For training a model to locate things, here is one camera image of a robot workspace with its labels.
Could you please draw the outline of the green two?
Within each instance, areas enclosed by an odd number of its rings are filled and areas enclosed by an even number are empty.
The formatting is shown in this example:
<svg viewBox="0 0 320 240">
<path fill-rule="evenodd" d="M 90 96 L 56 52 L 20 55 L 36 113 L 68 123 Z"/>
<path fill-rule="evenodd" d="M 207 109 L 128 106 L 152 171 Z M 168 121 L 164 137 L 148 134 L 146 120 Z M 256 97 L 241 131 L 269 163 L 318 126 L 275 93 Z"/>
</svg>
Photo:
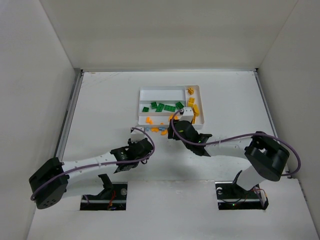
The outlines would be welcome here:
<svg viewBox="0 0 320 240">
<path fill-rule="evenodd" d="M 163 103 L 159 103 L 157 105 L 157 108 L 156 108 L 155 112 L 156 113 L 161 113 L 164 110 L 164 108 L 165 108 L 165 105 Z"/>
</svg>

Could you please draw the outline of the green small square brick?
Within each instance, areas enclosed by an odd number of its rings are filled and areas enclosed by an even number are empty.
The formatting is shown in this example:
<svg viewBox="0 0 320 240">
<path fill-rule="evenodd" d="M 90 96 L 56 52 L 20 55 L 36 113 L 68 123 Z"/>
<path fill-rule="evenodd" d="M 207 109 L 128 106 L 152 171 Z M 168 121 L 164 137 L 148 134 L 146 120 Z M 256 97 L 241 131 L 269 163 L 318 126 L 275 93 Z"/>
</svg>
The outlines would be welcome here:
<svg viewBox="0 0 320 240">
<path fill-rule="evenodd" d="M 158 108 L 158 105 L 157 105 L 157 103 L 155 101 L 151 102 L 150 105 L 151 105 L 152 109 L 157 109 Z"/>
</svg>

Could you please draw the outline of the small yellow square brick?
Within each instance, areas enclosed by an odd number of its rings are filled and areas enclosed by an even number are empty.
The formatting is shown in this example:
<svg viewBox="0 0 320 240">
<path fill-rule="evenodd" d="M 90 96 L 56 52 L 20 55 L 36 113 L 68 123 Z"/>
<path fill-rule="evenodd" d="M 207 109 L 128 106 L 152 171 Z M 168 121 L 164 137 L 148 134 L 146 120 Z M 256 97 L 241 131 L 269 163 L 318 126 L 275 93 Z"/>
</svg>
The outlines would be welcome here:
<svg viewBox="0 0 320 240">
<path fill-rule="evenodd" d="M 189 87 L 189 88 L 187 89 L 187 91 L 188 91 L 188 94 L 189 94 L 189 95 L 193 95 L 194 92 L 195 92 L 195 90 L 194 90 L 193 87 Z"/>
</svg>

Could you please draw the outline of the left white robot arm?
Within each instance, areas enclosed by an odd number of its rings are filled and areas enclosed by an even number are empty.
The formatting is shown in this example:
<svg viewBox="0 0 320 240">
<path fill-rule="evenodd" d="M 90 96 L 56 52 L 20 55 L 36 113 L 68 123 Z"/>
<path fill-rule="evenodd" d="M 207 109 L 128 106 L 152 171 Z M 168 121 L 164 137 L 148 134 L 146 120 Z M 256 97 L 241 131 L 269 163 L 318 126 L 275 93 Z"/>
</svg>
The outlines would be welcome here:
<svg viewBox="0 0 320 240">
<path fill-rule="evenodd" d="M 58 157 L 53 157 L 29 178 L 31 201 L 39 210 L 50 208 L 63 198 L 85 195 L 83 191 L 88 186 L 82 184 L 77 190 L 76 183 L 95 178 L 102 180 L 103 187 L 97 195 L 105 196 L 113 187 L 109 174 L 126 172 L 139 163 L 147 163 L 154 151 L 153 141 L 144 138 L 138 142 L 129 140 L 127 146 L 84 160 L 62 162 Z"/>
</svg>

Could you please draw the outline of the long yellow brick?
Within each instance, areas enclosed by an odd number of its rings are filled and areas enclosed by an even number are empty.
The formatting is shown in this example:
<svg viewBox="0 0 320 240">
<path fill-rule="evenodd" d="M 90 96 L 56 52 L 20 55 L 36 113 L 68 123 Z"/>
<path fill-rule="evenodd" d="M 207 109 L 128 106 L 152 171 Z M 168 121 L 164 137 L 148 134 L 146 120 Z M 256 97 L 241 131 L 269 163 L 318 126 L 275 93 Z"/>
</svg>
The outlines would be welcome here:
<svg viewBox="0 0 320 240">
<path fill-rule="evenodd" d="M 195 122 L 196 122 L 196 115 L 193 115 L 193 118 L 192 118 L 191 124 L 195 124 Z"/>
</svg>

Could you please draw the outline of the green square brick hollow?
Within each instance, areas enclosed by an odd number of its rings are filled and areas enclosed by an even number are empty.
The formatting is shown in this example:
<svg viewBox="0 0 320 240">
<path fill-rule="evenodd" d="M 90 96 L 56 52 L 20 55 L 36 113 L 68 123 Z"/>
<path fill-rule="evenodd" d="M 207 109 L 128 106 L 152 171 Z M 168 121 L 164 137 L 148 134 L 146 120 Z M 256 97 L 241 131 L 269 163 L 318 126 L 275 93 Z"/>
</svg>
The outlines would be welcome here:
<svg viewBox="0 0 320 240">
<path fill-rule="evenodd" d="M 143 109 L 142 109 L 142 112 L 143 113 L 147 113 L 147 112 L 149 112 L 150 111 L 150 108 L 149 107 L 143 107 Z"/>
</svg>

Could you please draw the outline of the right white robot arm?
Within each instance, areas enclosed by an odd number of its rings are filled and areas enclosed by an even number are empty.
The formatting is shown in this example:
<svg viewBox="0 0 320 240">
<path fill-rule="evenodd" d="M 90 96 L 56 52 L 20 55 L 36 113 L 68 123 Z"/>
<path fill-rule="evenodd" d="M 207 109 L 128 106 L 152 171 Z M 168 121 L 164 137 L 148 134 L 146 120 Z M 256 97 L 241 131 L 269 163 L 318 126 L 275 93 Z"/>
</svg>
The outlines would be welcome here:
<svg viewBox="0 0 320 240">
<path fill-rule="evenodd" d="M 171 120 L 168 138 L 181 140 L 197 156 L 227 156 L 247 159 L 250 166 L 237 173 L 232 184 L 241 191 L 250 191 L 265 180 L 278 182 L 283 174 L 289 151 L 271 136 L 257 131 L 252 136 L 228 141 L 215 140 L 211 134 L 198 133 L 187 120 Z"/>
</svg>

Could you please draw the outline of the green plate brick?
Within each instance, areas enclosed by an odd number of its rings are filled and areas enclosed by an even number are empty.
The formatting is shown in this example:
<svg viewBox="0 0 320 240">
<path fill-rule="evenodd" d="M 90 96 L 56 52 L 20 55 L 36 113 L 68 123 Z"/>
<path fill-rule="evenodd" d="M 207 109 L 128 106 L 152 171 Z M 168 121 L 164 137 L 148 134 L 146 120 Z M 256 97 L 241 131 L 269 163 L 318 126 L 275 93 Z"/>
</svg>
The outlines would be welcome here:
<svg viewBox="0 0 320 240">
<path fill-rule="evenodd" d="M 176 111 L 176 107 L 175 106 L 171 106 L 171 105 L 165 105 L 164 110 L 168 111 L 168 112 L 175 112 Z"/>
</svg>

